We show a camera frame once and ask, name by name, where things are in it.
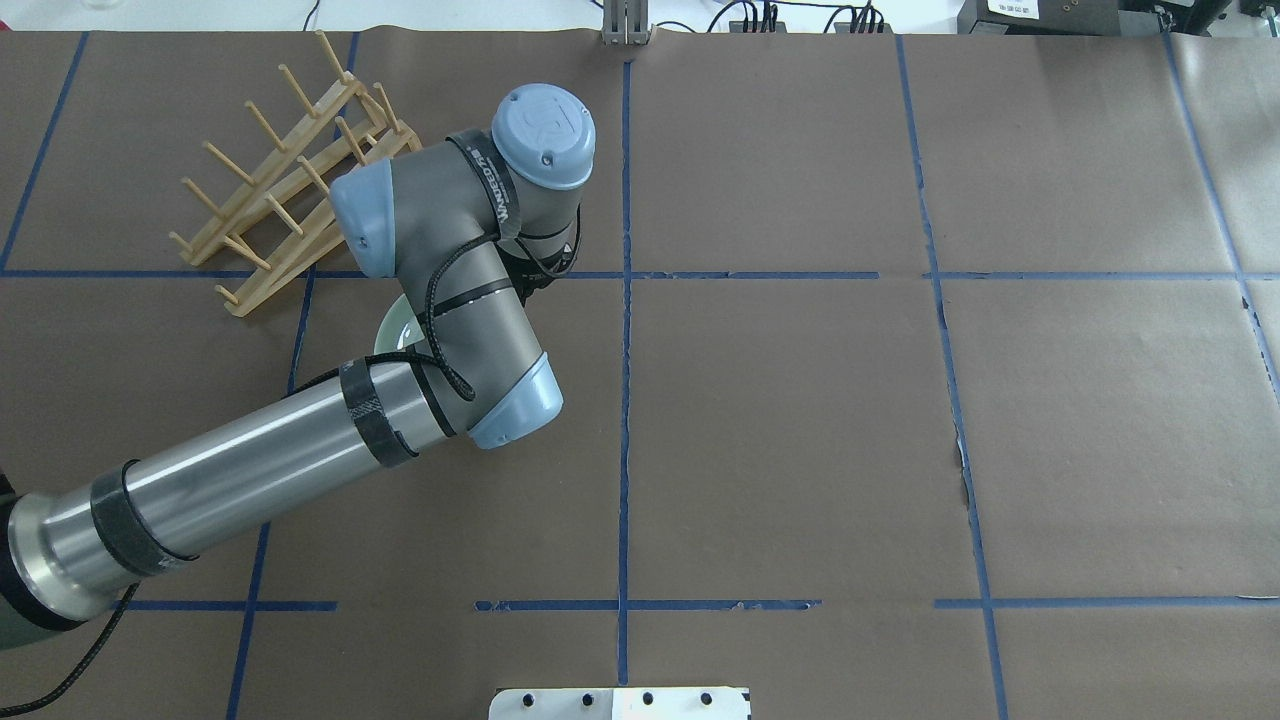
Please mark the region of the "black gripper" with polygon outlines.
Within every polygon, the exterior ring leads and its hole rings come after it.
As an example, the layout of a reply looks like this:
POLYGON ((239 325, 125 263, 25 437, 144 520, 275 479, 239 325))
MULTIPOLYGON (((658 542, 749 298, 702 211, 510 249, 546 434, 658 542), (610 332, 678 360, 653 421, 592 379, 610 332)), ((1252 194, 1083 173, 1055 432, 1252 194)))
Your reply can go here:
POLYGON ((570 274, 582 242, 582 206, 570 224, 549 236, 517 234, 499 240, 497 250, 521 306, 540 290, 570 274))

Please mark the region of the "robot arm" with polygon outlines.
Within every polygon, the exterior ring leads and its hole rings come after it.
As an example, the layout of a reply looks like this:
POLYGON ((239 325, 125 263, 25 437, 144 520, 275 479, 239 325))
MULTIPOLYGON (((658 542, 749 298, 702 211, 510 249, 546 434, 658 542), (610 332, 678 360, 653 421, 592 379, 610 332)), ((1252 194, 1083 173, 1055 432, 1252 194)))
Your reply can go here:
POLYGON ((511 90, 485 128, 334 179, 360 270, 402 295, 387 346, 59 497, 3 496, 3 648, 74 630, 123 591, 456 436, 498 448, 563 396, 526 314, 573 264, 596 127, 568 90, 511 90))

